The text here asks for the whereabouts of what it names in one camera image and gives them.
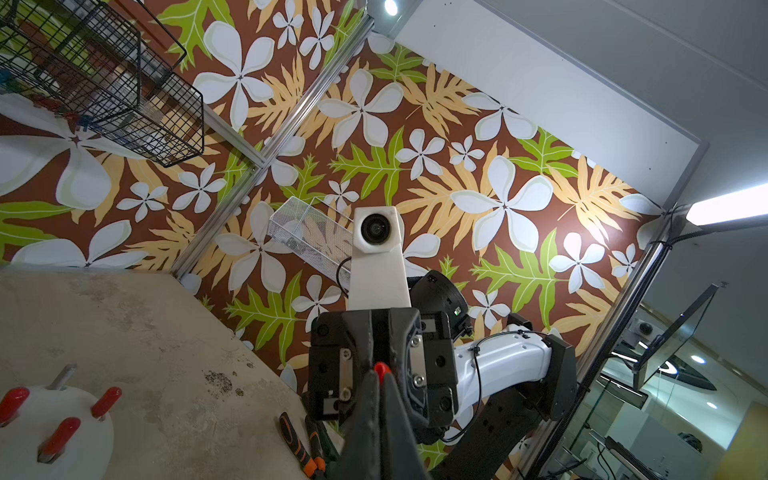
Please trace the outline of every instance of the concrete floor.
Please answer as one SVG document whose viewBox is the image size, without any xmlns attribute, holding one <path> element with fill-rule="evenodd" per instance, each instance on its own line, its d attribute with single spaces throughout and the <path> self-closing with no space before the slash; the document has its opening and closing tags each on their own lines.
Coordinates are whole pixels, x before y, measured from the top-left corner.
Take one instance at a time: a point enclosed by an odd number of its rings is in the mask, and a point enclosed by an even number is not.
<svg viewBox="0 0 768 480">
<path fill-rule="evenodd" d="M 0 270 L 0 395 L 70 362 L 123 390 L 108 480 L 306 478 L 277 429 L 306 440 L 299 397 L 169 275 Z"/>
</svg>

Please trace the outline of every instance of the pliers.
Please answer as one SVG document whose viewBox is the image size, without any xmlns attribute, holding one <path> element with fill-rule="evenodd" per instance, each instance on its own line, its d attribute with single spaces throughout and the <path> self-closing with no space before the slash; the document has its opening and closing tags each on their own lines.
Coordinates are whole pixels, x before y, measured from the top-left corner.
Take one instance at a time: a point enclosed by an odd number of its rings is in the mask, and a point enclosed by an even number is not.
<svg viewBox="0 0 768 480">
<path fill-rule="evenodd" d="M 310 436 L 311 454 L 307 453 L 301 440 L 299 440 L 299 436 L 296 434 L 296 430 L 286 412 L 280 414 L 280 432 L 283 434 L 283 439 L 288 444 L 291 452 L 299 460 L 304 475 L 314 480 L 326 480 L 326 461 L 323 458 L 323 447 L 320 445 L 317 425 L 309 417 L 305 420 L 306 430 Z"/>
</svg>

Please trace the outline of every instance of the black wire basket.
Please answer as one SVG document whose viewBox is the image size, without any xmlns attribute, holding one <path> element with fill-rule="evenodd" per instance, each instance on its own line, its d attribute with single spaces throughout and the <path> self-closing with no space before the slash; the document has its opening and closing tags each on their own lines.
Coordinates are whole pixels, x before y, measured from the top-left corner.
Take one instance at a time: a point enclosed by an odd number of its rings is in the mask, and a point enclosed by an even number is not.
<svg viewBox="0 0 768 480">
<path fill-rule="evenodd" d="M 204 150 L 203 96 L 174 73 L 179 61 L 98 0 L 0 0 L 0 90 L 164 167 Z"/>
</svg>

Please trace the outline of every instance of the white pegboard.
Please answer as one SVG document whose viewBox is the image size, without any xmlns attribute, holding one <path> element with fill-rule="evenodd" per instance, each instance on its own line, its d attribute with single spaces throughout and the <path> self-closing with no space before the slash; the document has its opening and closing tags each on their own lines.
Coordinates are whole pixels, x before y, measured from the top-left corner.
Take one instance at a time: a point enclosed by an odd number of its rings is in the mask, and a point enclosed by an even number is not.
<svg viewBox="0 0 768 480">
<path fill-rule="evenodd" d="M 8 480 L 99 480 L 112 456 L 114 431 L 108 413 L 91 416 L 97 398 L 75 387 L 31 386 L 18 416 L 0 429 L 0 478 Z M 38 447 L 62 420 L 77 417 L 80 428 L 51 464 L 38 462 Z"/>
</svg>

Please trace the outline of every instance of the camera lens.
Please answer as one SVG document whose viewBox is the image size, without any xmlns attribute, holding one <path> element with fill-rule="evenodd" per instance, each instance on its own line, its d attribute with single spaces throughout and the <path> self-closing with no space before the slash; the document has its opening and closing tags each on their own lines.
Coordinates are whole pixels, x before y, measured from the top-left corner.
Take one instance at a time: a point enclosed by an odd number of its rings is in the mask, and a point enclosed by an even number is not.
<svg viewBox="0 0 768 480">
<path fill-rule="evenodd" d="M 387 241 L 392 227 L 389 220 L 382 214 L 369 215 L 362 221 L 360 233 L 362 238 L 372 245 L 380 245 Z"/>
</svg>

